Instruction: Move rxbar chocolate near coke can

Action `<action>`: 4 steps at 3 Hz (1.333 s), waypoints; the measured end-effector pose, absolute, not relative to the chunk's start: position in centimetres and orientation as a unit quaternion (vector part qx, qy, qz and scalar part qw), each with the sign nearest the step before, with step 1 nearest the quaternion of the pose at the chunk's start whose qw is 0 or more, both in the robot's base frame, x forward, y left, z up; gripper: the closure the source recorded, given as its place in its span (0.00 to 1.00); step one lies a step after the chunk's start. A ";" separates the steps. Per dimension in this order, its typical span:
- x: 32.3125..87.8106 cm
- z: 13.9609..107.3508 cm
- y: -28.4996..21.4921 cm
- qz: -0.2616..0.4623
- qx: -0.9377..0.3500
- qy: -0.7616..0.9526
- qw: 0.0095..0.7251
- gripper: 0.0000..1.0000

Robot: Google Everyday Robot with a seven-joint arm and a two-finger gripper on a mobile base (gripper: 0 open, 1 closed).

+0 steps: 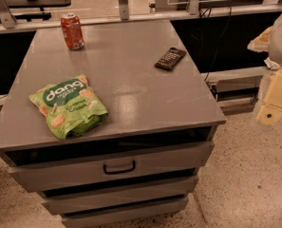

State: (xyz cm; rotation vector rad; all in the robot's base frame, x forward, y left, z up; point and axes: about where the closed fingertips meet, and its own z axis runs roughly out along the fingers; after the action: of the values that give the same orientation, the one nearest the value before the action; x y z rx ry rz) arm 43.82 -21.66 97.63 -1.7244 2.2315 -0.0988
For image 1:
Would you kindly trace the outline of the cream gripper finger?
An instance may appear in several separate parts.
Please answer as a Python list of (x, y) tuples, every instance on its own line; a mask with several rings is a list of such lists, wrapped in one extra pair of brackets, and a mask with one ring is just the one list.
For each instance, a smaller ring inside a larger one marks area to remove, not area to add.
[(247, 45), (247, 49), (254, 52), (267, 52), (269, 50), (271, 30), (272, 28), (266, 28)]
[(282, 69), (268, 77), (267, 91), (255, 120), (262, 125), (275, 125), (282, 118)]

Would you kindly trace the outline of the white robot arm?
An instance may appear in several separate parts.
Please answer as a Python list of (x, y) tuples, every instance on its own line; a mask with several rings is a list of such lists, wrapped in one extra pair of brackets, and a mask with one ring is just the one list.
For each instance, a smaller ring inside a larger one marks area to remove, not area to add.
[(275, 125), (282, 118), (282, 14), (271, 27), (254, 38), (247, 45), (247, 49), (255, 52), (266, 51), (269, 53), (269, 60), (281, 66), (281, 69), (270, 76), (267, 91), (255, 117), (259, 124)]

